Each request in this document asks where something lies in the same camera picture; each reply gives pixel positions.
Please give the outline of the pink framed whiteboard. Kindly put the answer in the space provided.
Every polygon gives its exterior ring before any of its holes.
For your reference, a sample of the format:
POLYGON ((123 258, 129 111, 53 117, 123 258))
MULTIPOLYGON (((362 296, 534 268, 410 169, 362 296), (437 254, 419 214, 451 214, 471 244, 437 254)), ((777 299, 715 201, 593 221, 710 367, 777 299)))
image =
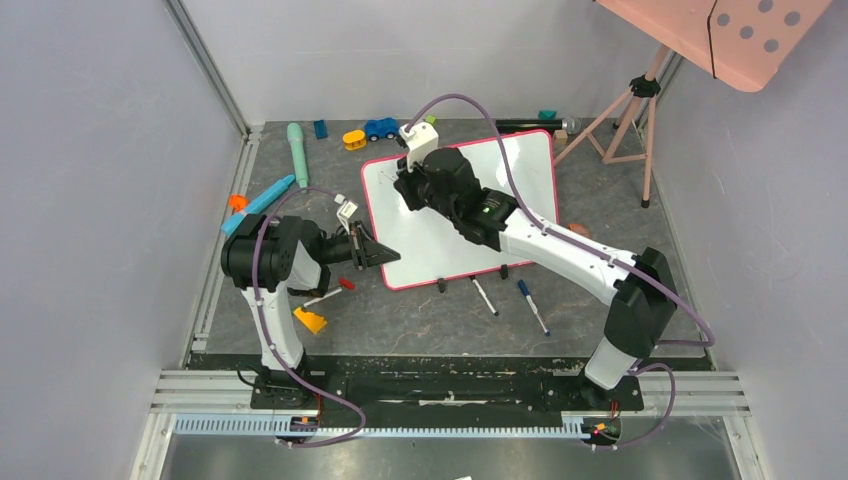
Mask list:
POLYGON ((412 170, 403 156, 371 160, 360 174, 374 237, 400 256, 381 267, 394 291, 526 264, 498 238, 518 198, 542 219, 559 217, 543 130, 452 145, 412 170))

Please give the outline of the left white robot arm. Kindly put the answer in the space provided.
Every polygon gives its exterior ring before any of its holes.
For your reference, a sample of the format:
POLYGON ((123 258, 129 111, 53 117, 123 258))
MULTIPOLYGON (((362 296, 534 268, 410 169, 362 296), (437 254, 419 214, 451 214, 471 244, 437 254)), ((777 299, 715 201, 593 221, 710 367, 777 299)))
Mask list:
POLYGON ((260 338, 258 388, 275 389, 295 408, 313 397, 314 381, 302 367, 305 348, 295 329, 291 296, 326 296, 334 264, 363 270, 400 259, 361 221, 328 234, 299 216, 278 221, 262 214, 244 217, 224 243, 221 268, 247 300, 260 338))

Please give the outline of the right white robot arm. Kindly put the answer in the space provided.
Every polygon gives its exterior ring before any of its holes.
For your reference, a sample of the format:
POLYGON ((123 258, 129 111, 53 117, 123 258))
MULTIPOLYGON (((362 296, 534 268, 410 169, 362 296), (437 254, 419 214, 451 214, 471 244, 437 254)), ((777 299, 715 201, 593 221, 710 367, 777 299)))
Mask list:
POLYGON ((438 213, 466 242, 539 264, 608 306, 603 338, 577 382, 591 408, 617 396, 620 381, 650 356, 677 310, 664 254, 613 249, 544 220, 515 196, 482 186, 457 148, 438 148, 420 162, 402 157, 394 188, 409 210, 438 213))

